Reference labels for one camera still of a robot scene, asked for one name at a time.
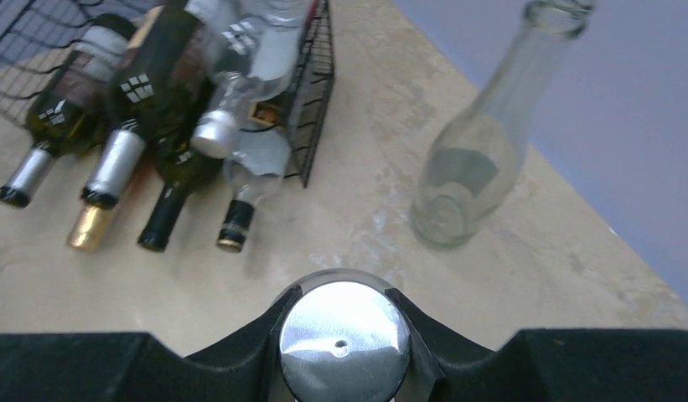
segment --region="black wire basket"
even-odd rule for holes
[[[115,13],[138,22],[153,0],[0,0],[0,115],[24,126],[31,101],[60,67],[94,17]],[[318,0],[292,84],[277,100],[287,128],[287,177],[307,186],[334,88],[334,43],[328,0]]]

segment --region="dark glass bottle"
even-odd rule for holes
[[[146,145],[183,125],[207,80],[205,24],[226,28],[235,19],[221,15],[222,3],[173,1],[148,12],[110,84],[107,111],[116,129],[83,188],[86,204],[114,208]]]
[[[163,190],[137,240],[138,244],[147,250],[166,250],[168,238],[188,196],[212,183],[220,175],[223,167],[222,159],[207,157],[190,146],[193,129],[208,105],[214,89],[210,82],[205,86],[201,99],[191,110],[183,128],[158,144],[156,170],[164,181]]]
[[[0,201],[25,208],[54,161],[104,141],[106,85],[136,27],[115,14],[95,18],[29,107],[25,126],[33,145],[0,188]]]

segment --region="glass bottle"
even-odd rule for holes
[[[25,208],[57,158],[104,141],[106,85],[134,32],[134,24],[118,15],[95,18],[28,108],[25,126],[33,145],[0,188],[1,202]]]
[[[533,111],[594,0],[535,0],[524,25],[472,105],[432,144],[411,209],[424,244],[451,248],[479,230],[514,187]]]
[[[264,130],[268,126],[258,124]],[[243,133],[237,151],[225,161],[225,181],[235,193],[218,236],[218,246],[242,251],[257,205],[279,190],[292,152],[281,127]]]
[[[235,21],[227,13],[232,1],[172,1],[148,12],[110,84],[107,111],[116,129],[82,191],[86,204],[114,208],[146,145],[184,123],[207,81],[206,24],[225,29]]]
[[[195,148],[211,157],[228,157],[252,103],[288,87],[314,4],[314,0],[254,0],[246,4],[238,23],[211,38],[221,42],[222,50],[209,62],[216,90],[194,132]],[[241,60],[236,67],[234,59]]]
[[[214,182],[222,172],[222,159],[206,157],[190,146],[193,128],[213,93],[213,86],[208,83],[208,87],[184,127],[158,144],[155,165],[163,190],[137,240],[144,249],[164,252],[189,195]]]

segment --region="wall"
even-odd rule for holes
[[[525,2],[394,3],[481,86]],[[601,0],[537,111],[533,142],[688,303],[688,0]]]

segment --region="marble countertop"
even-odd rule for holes
[[[307,273],[373,272],[497,348],[521,327],[688,328],[688,306],[538,152],[472,241],[439,252],[408,228],[432,139],[475,96],[388,0],[333,0],[337,82],[309,188],[260,208],[246,250],[215,247],[223,184],[192,197],[165,254],[140,249],[161,183],[131,191],[103,246],[64,247],[96,155],[65,157],[25,210],[0,205],[0,332],[150,331],[177,353],[221,339]],[[0,186],[29,145],[0,117]]]

